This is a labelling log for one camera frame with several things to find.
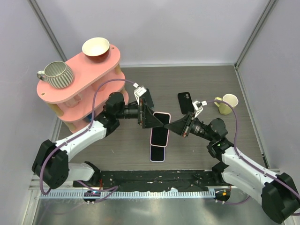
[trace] phone screen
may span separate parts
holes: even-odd
[[[150,148],[150,161],[163,162],[165,160],[165,148],[151,146]]]
[[[153,113],[153,115],[158,118],[163,124],[170,123],[170,115],[163,114],[159,112]],[[151,132],[151,144],[156,146],[165,147],[168,142],[169,130],[164,127],[152,128]]]

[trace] gray wall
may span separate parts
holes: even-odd
[[[33,160],[55,118],[37,96],[36,73],[60,58],[27,1],[2,1],[0,15],[0,223],[19,225]]]
[[[273,168],[300,190],[300,1],[278,1],[240,67]]]
[[[235,63],[268,0],[37,0],[68,58],[89,38],[122,65]]]

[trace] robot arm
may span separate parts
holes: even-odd
[[[286,173],[278,175],[264,168],[235,149],[225,137],[228,132],[220,118],[214,119],[209,125],[199,121],[197,116],[206,104],[194,101],[195,113],[189,112],[182,119],[165,125],[165,128],[183,137],[192,133],[210,141],[208,152],[220,161],[212,168],[214,178],[244,191],[262,206],[273,221],[282,223],[300,208],[300,200],[272,177],[298,192],[292,178]]]
[[[58,140],[56,143],[49,140],[44,141],[33,163],[32,171],[40,176],[45,159],[55,148],[61,146],[46,164],[43,181],[51,189],[58,188],[65,181],[75,180],[85,181],[89,186],[97,185],[100,176],[100,170],[97,167],[90,162],[74,164],[69,163],[69,161],[90,144],[115,131],[120,125],[119,119],[137,119],[137,123],[142,128],[162,127],[163,123],[153,116],[153,111],[147,106],[143,98],[145,92],[146,89],[143,86],[137,87],[134,94],[139,101],[128,105],[125,105],[121,93],[112,93],[105,103],[104,110],[94,118],[92,126],[87,125],[75,134]]]

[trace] pink shelf tier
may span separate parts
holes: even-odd
[[[56,89],[47,82],[39,81],[37,94],[45,102],[57,104],[66,102],[105,74],[113,70],[120,61],[120,51],[114,45],[110,45],[107,59],[101,63],[89,60],[83,52],[66,61],[74,74],[73,83],[63,89]]]
[[[111,71],[103,78],[101,78],[101,83],[115,78],[125,79],[125,76],[122,72],[120,74],[115,74],[114,71]],[[122,90],[124,85],[124,81],[113,81],[105,84],[101,88],[101,91],[97,93],[95,109],[99,107],[102,108],[101,104],[105,103],[105,101],[108,99],[108,96],[115,91]],[[94,94],[95,89],[93,88],[93,86],[89,86],[80,93],[80,95],[82,96],[82,101],[80,101],[75,107],[68,107],[64,103],[57,104],[58,107],[64,112],[64,114],[59,118],[65,122],[74,122],[81,120],[87,115],[89,115],[92,112],[92,102]]]
[[[128,93],[126,91],[123,93],[123,96],[124,96],[125,104],[128,104],[129,96],[128,96]],[[103,105],[104,105],[104,103],[101,104],[101,106],[98,107],[98,109],[95,110],[96,115],[98,115],[99,113],[101,113],[103,111]],[[84,128],[89,123],[85,122],[84,120],[79,120],[79,121],[73,122],[73,124],[76,126],[76,129],[71,130],[71,132],[76,133],[77,131],[81,130],[82,128]]]

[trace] mug handle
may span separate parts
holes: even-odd
[[[220,101],[223,101],[223,99],[221,98],[221,97],[215,97],[215,100],[220,100]],[[220,106],[220,104],[219,103],[217,103],[217,102],[214,102],[215,104],[216,104],[216,106],[217,107],[219,107]]]
[[[47,80],[45,79],[45,72],[44,72],[43,70],[38,71],[37,77],[38,77],[38,79],[40,79],[40,80],[42,80],[42,81],[47,81]]]

